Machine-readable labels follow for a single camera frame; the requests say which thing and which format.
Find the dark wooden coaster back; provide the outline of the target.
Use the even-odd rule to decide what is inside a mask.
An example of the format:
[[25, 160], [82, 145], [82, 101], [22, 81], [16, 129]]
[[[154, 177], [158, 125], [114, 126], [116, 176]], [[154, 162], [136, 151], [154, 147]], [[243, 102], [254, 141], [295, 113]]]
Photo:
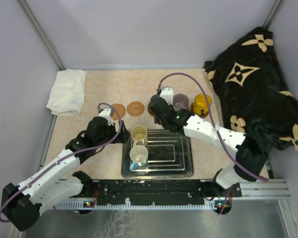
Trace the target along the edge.
[[151, 111], [151, 109], [149, 108], [149, 106], [147, 106], [147, 111], [148, 111], [148, 113], [149, 113], [151, 116], [154, 117], [154, 113]]

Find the dark wooden coaster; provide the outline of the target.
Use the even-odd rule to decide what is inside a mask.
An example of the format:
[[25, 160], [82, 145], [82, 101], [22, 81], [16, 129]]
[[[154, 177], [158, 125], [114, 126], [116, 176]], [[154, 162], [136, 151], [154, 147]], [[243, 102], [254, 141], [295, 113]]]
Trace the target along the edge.
[[148, 111], [148, 113], [149, 113], [151, 116], [154, 117], [154, 113], [151, 111], [151, 109], [149, 108], [149, 106], [147, 106], [147, 111]]
[[204, 115], [196, 114], [196, 113], [194, 112], [194, 110], [193, 110], [193, 105], [194, 105], [194, 103], [191, 104], [191, 106], [190, 106], [190, 111], [191, 111], [192, 113], [194, 113], [195, 115], [198, 115], [200, 118], [206, 118], [206, 117], [209, 115], [209, 111], [207, 111], [207, 113], [204, 114]]

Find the purple cup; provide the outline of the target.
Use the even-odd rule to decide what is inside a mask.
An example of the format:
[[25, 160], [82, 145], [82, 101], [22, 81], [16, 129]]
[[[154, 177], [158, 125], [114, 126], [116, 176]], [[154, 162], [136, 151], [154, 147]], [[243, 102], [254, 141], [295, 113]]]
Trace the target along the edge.
[[180, 109], [188, 109], [189, 106], [189, 98], [182, 93], [176, 94], [173, 96], [173, 108], [175, 111]]

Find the woven coaster smooth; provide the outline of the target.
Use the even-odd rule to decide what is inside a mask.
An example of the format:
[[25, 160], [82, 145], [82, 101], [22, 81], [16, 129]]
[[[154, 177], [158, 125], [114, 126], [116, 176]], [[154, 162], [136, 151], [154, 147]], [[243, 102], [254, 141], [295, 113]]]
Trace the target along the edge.
[[133, 117], [140, 116], [145, 110], [143, 103], [139, 101], [131, 102], [127, 105], [127, 113]]

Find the woven coaster frilled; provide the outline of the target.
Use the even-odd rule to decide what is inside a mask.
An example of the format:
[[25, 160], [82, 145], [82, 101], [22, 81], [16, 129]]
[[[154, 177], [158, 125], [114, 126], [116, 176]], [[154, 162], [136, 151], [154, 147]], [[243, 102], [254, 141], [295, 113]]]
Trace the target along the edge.
[[[112, 104], [112, 107], [116, 109], [116, 111], [118, 112], [120, 118], [122, 119], [126, 113], [126, 109], [122, 104]], [[118, 120], [118, 115], [116, 112], [114, 112], [113, 116], [112, 116], [113, 120]]]

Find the cream yellow cup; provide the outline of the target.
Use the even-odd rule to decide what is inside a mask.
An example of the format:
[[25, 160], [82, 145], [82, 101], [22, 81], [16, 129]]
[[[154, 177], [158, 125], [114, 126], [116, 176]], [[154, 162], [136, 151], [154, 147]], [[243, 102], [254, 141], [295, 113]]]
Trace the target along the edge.
[[147, 146], [148, 144], [148, 131], [144, 126], [137, 125], [131, 130], [132, 147], [137, 145]]

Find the white cup blue handle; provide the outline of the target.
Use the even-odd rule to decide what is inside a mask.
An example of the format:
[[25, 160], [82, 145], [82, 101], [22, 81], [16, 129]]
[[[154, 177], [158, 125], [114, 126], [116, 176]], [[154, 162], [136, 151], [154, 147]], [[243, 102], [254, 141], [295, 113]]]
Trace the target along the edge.
[[130, 150], [130, 159], [132, 163], [129, 169], [131, 171], [135, 170], [137, 167], [146, 165], [148, 161], [149, 153], [145, 146], [136, 145]]

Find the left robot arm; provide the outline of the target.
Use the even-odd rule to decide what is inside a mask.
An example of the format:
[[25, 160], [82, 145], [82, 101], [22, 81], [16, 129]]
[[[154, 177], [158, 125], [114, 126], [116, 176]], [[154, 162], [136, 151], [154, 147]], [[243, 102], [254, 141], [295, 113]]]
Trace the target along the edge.
[[116, 129], [111, 117], [94, 117], [87, 129], [72, 139], [47, 166], [18, 185], [9, 183], [4, 187], [0, 222], [11, 222], [19, 231], [25, 231], [59, 202], [73, 196], [91, 195], [93, 180], [85, 172], [75, 172], [66, 180], [62, 180], [62, 176], [108, 144], [124, 144], [129, 137], [123, 120], [119, 120], [119, 129]]

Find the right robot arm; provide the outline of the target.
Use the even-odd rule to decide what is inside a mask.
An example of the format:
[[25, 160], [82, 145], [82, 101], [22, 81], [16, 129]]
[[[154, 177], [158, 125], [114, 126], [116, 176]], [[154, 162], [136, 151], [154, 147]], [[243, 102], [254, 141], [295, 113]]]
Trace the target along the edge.
[[268, 152], [258, 132], [245, 134], [232, 131], [210, 123], [188, 110], [175, 111], [159, 95], [151, 97], [149, 109], [164, 129], [222, 148], [232, 160], [232, 164], [221, 169], [215, 176], [212, 183], [215, 195], [224, 196], [231, 186], [243, 180], [268, 182], [268, 179], [260, 176]]

